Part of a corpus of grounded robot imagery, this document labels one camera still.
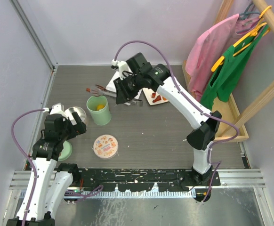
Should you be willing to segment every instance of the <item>lavender wall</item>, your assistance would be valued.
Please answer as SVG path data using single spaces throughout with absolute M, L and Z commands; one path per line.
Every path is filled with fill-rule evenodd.
M 274 0 L 267 2 L 274 11 Z M 239 109 L 244 110 L 273 80 L 274 34 L 270 32 L 253 51 L 234 92 Z M 250 136 L 245 142 L 250 162 L 261 169 L 274 207 L 274 99 L 246 123 L 246 128 Z
M 222 0 L 20 2 L 60 65 L 110 64 L 123 43 L 138 39 L 156 45 L 172 64 L 179 65 L 197 37 L 213 25 Z M 247 0 L 235 1 L 232 13 L 247 4 Z M 162 60 L 141 44 L 128 46 L 120 58 L 138 51 L 152 63 Z
M 50 69 L 8 0 L 0 0 L 0 225 L 15 170 L 24 158 L 14 145 L 10 126 L 20 114 L 40 108 Z M 27 150 L 36 114 L 16 126 L 16 137 Z

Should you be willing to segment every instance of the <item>green cup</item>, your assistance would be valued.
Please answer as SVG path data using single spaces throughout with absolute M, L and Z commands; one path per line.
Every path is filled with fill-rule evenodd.
M 103 109 L 97 111 L 97 106 L 105 106 Z M 105 96 L 91 96 L 87 101 L 87 108 L 91 114 L 91 117 L 96 125 L 103 126 L 109 123 L 111 120 L 111 113 L 109 111 L 108 100 Z

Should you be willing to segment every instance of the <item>wooden tabletop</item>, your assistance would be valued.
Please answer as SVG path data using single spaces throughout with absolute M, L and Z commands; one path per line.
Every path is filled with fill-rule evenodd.
M 181 66 L 173 66 L 178 81 L 185 87 Z M 96 125 L 87 110 L 91 96 L 86 88 L 94 84 L 106 86 L 114 71 L 110 66 L 59 66 L 48 105 L 62 103 L 65 109 L 82 107 L 88 117 L 87 132 L 69 140 L 72 155 L 64 162 L 80 168 L 190 168 L 193 149 L 184 141 L 192 131 L 188 121 L 171 104 L 150 106 L 141 94 L 143 107 L 116 105 L 107 97 L 112 114 L 105 126 Z M 97 137 L 110 134 L 118 140 L 118 154 L 108 160 L 97 157 L 93 143 Z M 221 168 L 244 168 L 237 143 L 216 145 L 212 160 L 222 160 Z

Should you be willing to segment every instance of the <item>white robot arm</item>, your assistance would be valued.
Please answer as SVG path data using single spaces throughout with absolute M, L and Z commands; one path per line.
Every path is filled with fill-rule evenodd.
M 114 80 L 117 98 L 116 103 L 122 104 L 132 97 L 142 88 L 149 88 L 159 95 L 166 97 L 188 120 L 194 131 L 187 136 L 188 143 L 193 147 L 194 162 L 192 171 L 196 181 L 204 181 L 212 171 L 212 165 L 208 159 L 209 146 L 215 139 L 215 134 L 219 127 L 219 122 L 205 116 L 210 114 L 221 118 L 221 114 L 209 109 L 196 101 L 181 85 L 179 92 L 173 78 L 171 78 L 168 68 L 162 64 L 152 67 L 141 53 L 136 54 L 129 60 L 113 60 L 112 68 L 123 71 L 123 68 L 132 72 L 130 76 Z M 183 95 L 188 97 L 194 105 L 202 110 L 199 112 Z
M 81 178 L 76 164 L 62 163 L 58 167 L 52 186 L 48 189 L 64 141 L 85 133 L 86 125 L 77 112 L 65 113 L 62 104 L 52 106 L 44 124 L 42 136 L 32 148 L 32 162 L 37 169 L 37 179 L 35 181 L 32 170 L 22 205 L 16 218 L 8 220 L 7 226 L 21 225 L 23 220 L 24 225 L 28 226 L 55 225 L 55 214 L 67 188 Z M 27 211 L 26 206 L 33 187 L 34 192 Z

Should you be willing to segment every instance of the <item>wooden rack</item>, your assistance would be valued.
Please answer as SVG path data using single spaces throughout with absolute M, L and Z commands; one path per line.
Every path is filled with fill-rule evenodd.
M 223 3 L 217 15 L 216 23 L 222 21 L 227 17 L 233 1 L 234 0 L 223 0 Z M 260 12 L 264 11 L 265 8 L 268 6 L 265 0 L 253 0 L 253 3 Z M 269 8 L 264 13 L 263 18 L 268 23 L 271 31 L 274 32 L 274 13 L 271 8 Z M 185 64 L 186 62 L 183 63 L 182 68 L 185 74 L 185 81 L 188 84 L 190 76 L 185 71 Z M 216 98 L 212 110 L 219 110 L 225 120 L 232 122 L 236 127 L 240 129 L 240 135 L 232 140 L 232 142 L 244 141 L 249 138 L 244 124 L 256 113 L 258 113 L 263 107 L 265 107 L 273 98 L 274 81 L 241 114 L 239 113 L 232 94 L 227 103 L 221 102 L 218 98 Z M 226 139 L 234 135 L 234 133 L 235 130 L 233 128 L 227 125 L 220 125 L 216 140 Z

